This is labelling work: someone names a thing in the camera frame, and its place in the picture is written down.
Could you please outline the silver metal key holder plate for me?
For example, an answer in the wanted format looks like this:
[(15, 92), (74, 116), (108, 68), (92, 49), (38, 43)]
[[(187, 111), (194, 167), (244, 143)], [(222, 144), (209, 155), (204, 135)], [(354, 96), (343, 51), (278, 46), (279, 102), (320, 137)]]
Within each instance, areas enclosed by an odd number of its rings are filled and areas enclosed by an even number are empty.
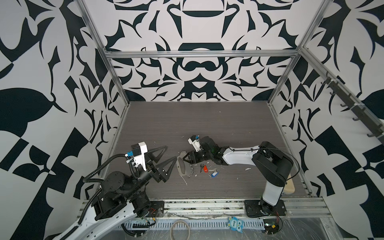
[(188, 162), (185, 162), (183, 160), (183, 157), (185, 157), (186, 155), (184, 154), (180, 154), (178, 156), (178, 160), (177, 160), (177, 170), (179, 172), (179, 175), (181, 177), (191, 177), (193, 174), (194, 174), (194, 168), (191, 164), (189, 164)]

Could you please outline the blue capped silver key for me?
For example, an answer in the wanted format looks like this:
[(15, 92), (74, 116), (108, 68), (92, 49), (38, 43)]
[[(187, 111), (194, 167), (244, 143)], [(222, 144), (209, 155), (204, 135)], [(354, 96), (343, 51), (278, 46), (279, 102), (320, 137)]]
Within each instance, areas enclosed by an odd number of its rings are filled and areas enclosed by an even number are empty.
[(214, 178), (219, 174), (219, 170), (218, 169), (209, 170), (209, 173), (210, 173), (210, 176)]

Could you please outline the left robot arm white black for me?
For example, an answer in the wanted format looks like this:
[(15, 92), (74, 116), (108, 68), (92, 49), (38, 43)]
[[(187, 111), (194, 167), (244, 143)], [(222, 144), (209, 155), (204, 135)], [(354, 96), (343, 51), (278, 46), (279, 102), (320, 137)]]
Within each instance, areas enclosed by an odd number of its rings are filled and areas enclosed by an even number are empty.
[[(84, 183), (98, 183), (99, 188), (88, 200), (80, 218), (60, 234), (48, 236), (48, 240), (99, 240), (119, 225), (136, 217), (145, 218), (152, 206), (145, 187), (150, 180), (166, 182), (178, 158), (161, 162), (167, 146), (149, 150), (144, 142), (132, 145), (125, 154), (108, 158), (96, 170), (88, 174)], [(125, 158), (130, 175), (115, 171), (104, 179), (95, 175), (113, 160)]]

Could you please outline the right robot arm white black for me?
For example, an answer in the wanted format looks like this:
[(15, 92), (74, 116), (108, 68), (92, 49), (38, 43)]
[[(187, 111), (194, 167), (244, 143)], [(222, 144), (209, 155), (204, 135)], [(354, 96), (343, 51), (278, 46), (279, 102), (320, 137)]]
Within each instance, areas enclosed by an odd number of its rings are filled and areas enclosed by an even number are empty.
[(250, 148), (220, 147), (206, 136), (191, 136), (188, 139), (194, 150), (178, 156), (177, 170), (181, 176), (191, 176), (194, 166), (204, 161), (216, 165), (255, 166), (266, 179), (266, 186), (260, 200), (245, 200), (245, 211), (249, 218), (285, 216), (286, 206), (281, 196), (294, 167), (294, 157), (281, 151), (270, 142), (262, 142)]

